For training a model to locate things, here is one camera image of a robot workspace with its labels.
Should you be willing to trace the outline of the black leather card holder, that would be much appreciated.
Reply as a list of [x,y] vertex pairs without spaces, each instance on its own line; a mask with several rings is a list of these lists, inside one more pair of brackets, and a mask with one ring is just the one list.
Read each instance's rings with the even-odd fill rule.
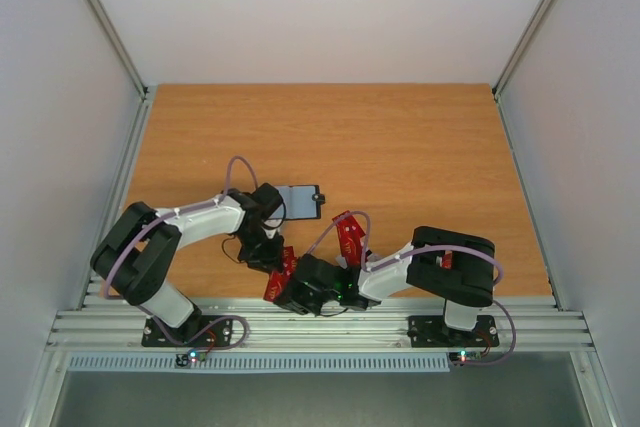
[[277,186],[283,205],[272,215],[272,219],[287,221],[317,220],[322,216],[325,195],[318,185]]

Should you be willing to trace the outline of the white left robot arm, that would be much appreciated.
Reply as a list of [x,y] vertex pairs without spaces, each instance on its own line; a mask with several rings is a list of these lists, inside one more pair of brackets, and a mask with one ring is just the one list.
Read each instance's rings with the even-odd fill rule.
[[173,209],[136,202],[125,209],[96,247],[90,266],[129,305],[153,315],[179,345],[195,342],[202,322],[196,305],[168,280],[176,253],[219,235],[240,241],[238,261],[267,274],[283,268],[279,232],[287,208],[276,187],[231,188],[211,199]]

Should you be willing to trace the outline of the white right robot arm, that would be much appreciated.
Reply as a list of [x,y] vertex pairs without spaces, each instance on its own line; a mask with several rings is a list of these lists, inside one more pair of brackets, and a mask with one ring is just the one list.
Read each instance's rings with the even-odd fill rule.
[[504,276],[495,245],[482,237],[421,226],[396,253],[342,268],[305,254],[273,303],[300,315],[319,316],[325,304],[365,311],[388,297],[417,288],[445,300],[441,330],[463,343],[477,329],[477,317],[493,303]]

